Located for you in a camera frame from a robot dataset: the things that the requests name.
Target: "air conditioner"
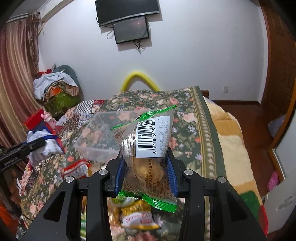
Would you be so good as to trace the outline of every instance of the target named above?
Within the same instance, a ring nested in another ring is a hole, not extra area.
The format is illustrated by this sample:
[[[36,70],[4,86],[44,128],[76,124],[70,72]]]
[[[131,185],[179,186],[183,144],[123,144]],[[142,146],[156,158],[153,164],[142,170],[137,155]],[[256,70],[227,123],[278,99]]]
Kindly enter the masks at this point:
[[[47,0],[39,9],[41,20],[46,22],[73,0]]]

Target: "bed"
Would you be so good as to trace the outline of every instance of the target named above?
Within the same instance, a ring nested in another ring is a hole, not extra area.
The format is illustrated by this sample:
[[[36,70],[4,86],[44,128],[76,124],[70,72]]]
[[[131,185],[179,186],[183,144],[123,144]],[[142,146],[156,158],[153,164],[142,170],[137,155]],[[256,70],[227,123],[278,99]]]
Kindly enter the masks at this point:
[[[26,171],[21,180],[23,213],[33,219],[44,203],[62,182],[61,171],[83,157],[73,148],[85,123],[97,111],[154,110],[177,105],[173,120],[170,148],[187,168],[215,179],[225,176],[258,217],[261,198],[253,177],[240,125],[221,107],[204,98],[198,86],[175,91],[130,90],[109,100],[90,100],[70,109],[58,127],[65,155],[55,155]],[[206,199],[205,240],[210,240],[210,212]],[[180,231],[184,200],[178,199],[175,213],[153,208],[160,229],[140,231],[111,226],[113,240],[177,240]],[[24,218],[25,225],[30,220]]]

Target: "yellow blanket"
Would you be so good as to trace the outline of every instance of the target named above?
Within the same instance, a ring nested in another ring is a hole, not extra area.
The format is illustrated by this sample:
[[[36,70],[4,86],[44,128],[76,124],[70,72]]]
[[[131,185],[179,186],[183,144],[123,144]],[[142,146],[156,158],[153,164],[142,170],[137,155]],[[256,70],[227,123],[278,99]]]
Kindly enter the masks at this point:
[[[220,106],[206,98],[205,101],[218,132],[227,180],[239,194],[253,191],[262,205],[238,121]]]

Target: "pink slipper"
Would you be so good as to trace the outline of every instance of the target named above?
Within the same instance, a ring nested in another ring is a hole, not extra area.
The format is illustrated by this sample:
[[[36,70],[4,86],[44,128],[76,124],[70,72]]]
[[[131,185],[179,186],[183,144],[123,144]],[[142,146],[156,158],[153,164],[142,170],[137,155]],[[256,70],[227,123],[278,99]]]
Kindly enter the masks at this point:
[[[277,175],[277,172],[274,171],[271,175],[271,178],[267,184],[267,190],[270,192],[272,189],[274,189],[279,184],[279,176]]]

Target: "transparent plastic box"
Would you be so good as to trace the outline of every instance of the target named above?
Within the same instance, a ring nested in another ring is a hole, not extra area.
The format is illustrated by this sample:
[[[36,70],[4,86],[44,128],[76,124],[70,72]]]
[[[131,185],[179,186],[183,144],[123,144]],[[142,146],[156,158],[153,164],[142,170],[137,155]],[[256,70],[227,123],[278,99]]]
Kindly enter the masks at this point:
[[[97,112],[83,129],[74,148],[87,160],[107,163],[116,158],[120,150],[111,129],[134,121],[146,111]]]

